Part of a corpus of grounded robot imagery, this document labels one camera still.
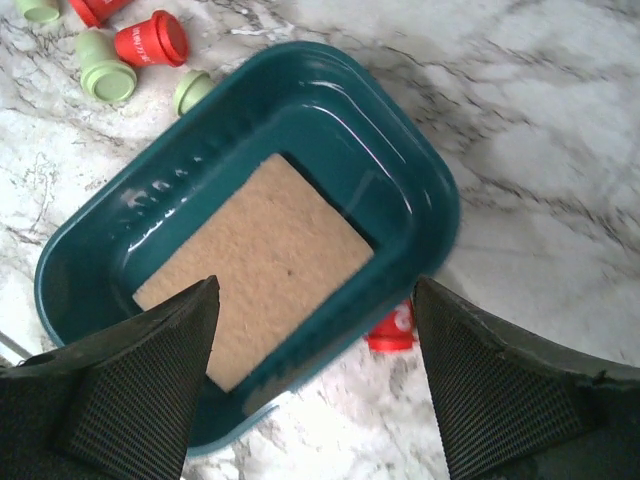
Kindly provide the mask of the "teal storage basket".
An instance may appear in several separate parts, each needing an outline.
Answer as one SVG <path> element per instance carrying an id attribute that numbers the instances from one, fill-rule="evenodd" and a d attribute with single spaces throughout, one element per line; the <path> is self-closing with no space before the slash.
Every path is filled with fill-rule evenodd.
<path id="1" fill-rule="evenodd" d="M 134 291 L 270 154 L 282 154 L 374 247 L 369 263 L 230 392 L 206 381 L 188 455 L 234 442 L 405 300 L 450 254 L 452 173 L 369 72 L 320 43 L 249 58 L 64 222 L 35 305 L 63 346 L 138 313 Z"/>

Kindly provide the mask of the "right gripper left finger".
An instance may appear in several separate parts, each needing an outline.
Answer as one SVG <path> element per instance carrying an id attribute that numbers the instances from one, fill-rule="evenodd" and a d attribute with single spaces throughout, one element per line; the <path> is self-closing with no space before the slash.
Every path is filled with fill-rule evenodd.
<path id="1" fill-rule="evenodd" d="M 219 307 L 210 276 L 2 369 L 2 478 L 180 478 Z"/>

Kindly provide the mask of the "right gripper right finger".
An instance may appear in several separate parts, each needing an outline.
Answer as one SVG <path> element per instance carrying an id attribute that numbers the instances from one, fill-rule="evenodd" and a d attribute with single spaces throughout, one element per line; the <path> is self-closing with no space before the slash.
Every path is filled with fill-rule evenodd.
<path id="1" fill-rule="evenodd" d="M 635 479 L 639 371 L 533 334 L 423 277 L 413 306 L 453 479 Z"/>

